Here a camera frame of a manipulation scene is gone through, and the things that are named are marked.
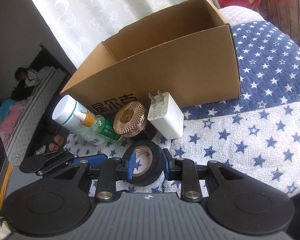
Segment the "black electrical tape roll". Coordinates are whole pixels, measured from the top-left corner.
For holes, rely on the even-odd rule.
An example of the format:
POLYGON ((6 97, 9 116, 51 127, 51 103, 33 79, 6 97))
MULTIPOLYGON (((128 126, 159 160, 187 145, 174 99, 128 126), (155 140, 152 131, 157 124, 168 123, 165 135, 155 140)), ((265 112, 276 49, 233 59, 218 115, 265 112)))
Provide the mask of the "black electrical tape roll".
POLYGON ((163 170, 162 149, 151 140, 139 140, 125 151, 123 156, 135 151, 133 178, 135 186, 147 186, 155 182, 163 170))

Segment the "green dropper bottle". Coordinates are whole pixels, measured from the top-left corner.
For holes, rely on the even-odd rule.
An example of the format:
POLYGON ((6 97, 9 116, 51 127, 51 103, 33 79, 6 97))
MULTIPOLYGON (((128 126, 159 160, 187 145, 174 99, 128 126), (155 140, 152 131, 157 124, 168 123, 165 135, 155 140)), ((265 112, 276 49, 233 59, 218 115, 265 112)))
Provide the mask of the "green dropper bottle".
POLYGON ((100 135, 112 141, 121 139, 121 136, 114 131, 113 122, 103 116, 93 115, 88 112, 82 113, 78 110, 75 110, 73 115, 80 120, 81 124, 89 127, 94 135, 100 135))

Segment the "rose gold lid jar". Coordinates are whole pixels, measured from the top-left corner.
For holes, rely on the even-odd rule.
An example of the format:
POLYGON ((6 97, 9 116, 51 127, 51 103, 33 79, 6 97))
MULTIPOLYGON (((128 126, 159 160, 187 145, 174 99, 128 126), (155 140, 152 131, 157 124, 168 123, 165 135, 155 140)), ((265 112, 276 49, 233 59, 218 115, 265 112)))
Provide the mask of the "rose gold lid jar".
POLYGON ((115 115, 113 129, 125 138, 132 138, 145 129, 146 122, 145 106, 138 101, 131 101, 125 104, 115 115))

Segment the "white pill bottle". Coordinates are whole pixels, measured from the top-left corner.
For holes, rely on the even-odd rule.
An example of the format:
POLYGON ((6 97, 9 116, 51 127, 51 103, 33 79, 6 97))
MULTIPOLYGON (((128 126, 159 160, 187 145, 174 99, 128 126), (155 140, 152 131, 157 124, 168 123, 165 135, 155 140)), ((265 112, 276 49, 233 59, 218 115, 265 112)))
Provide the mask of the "white pill bottle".
POLYGON ((104 143, 106 138, 101 135, 93 134, 90 127, 84 126, 79 118, 74 116, 75 111, 91 114, 88 109, 73 97, 65 95, 55 106, 52 119, 92 145, 99 146, 104 143))

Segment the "white USB charger plug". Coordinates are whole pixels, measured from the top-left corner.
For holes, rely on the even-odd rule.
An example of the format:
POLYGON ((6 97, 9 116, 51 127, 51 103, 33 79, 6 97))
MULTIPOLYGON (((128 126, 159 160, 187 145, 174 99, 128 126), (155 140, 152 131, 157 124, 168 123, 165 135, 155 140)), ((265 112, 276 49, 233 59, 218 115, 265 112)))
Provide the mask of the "white USB charger plug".
POLYGON ((148 111, 147 120, 161 133, 167 140, 178 139, 183 136, 184 115, 172 98, 169 92, 153 96, 149 93, 151 104, 148 111))

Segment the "white sneakers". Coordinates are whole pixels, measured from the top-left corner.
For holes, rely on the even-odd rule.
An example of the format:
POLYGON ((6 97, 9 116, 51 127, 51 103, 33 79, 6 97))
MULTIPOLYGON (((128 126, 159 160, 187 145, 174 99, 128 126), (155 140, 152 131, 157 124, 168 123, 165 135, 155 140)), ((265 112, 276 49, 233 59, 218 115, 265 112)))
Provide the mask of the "white sneakers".
POLYGON ((38 150, 35 151, 35 155, 40 155, 40 154, 44 154, 46 151, 46 146, 43 145, 41 148, 39 148, 38 150))

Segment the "pink slippers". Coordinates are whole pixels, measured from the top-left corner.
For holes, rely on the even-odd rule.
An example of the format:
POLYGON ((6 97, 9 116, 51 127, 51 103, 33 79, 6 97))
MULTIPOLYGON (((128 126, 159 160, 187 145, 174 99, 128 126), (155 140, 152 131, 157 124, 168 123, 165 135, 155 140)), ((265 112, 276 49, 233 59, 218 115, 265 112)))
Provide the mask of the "pink slippers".
POLYGON ((48 147, 49 151, 53 152, 58 150, 63 145, 63 142, 64 142, 64 137, 62 135, 60 134, 55 135, 53 142, 49 144, 48 147))

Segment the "pink bedding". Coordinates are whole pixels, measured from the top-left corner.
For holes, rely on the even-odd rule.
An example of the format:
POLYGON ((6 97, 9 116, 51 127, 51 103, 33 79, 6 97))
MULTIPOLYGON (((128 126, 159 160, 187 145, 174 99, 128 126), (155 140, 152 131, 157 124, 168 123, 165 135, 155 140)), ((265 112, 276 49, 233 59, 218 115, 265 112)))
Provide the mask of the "pink bedding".
POLYGON ((0 137, 6 148, 14 129, 16 128, 18 119, 26 108, 27 100, 17 101, 9 106, 9 113, 0 123, 0 137))

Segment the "person sitting on bed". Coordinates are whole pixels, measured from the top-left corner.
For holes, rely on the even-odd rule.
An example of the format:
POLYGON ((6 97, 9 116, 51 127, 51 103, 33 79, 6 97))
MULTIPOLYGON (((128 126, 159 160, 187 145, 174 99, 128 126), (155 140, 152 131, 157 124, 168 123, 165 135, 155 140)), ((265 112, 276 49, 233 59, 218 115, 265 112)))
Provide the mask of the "person sitting on bed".
POLYGON ((19 67, 14 74, 14 78, 19 83, 12 91, 11 99, 14 101, 22 101, 31 96, 36 86, 37 75, 38 72, 35 69, 19 67))

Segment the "star pattern blanket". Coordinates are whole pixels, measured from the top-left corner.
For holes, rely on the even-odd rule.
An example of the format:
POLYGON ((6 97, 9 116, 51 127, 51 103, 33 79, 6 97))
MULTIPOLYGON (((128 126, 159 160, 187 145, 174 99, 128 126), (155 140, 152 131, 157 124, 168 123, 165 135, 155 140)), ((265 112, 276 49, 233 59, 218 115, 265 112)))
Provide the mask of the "star pattern blanket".
POLYGON ((239 98, 181 107, 184 133, 155 141, 175 157, 217 160, 289 196, 300 193, 300 47, 264 20, 231 25, 239 98))

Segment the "bed with white mattress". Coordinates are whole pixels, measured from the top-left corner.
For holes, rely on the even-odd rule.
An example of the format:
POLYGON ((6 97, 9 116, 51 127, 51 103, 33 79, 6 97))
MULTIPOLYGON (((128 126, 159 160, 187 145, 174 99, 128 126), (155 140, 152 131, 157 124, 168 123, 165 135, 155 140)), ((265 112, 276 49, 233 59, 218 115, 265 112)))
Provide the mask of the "bed with white mattress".
POLYGON ((28 97, 26 108, 18 119, 5 149, 10 163, 19 166, 31 148, 33 135, 42 116, 50 110, 53 100, 70 79, 70 73, 41 44, 41 51, 30 67, 43 74, 28 97))

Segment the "brown cardboard box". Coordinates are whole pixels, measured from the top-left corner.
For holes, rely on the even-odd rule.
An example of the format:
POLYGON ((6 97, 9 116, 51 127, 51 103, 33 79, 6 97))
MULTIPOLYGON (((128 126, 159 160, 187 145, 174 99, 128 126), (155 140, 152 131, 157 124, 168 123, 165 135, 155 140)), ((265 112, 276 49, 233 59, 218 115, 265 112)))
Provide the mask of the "brown cardboard box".
POLYGON ((232 30, 209 0, 162 9, 100 42, 61 94, 105 114, 157 91, 182 108, 240 97, 232 30))

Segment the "white lace curtain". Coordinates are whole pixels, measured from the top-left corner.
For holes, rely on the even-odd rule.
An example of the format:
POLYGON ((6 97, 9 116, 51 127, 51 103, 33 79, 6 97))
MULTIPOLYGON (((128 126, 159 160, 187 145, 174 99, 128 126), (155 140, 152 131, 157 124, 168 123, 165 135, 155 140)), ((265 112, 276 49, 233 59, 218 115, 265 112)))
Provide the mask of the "white lace curtain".
MULTIPOLYGON (((99 42, 153 12, 186 0, 32 0, 67 57, 79 67, 99 42)), ((217 0, 210 0, 217 8, 217 0)))

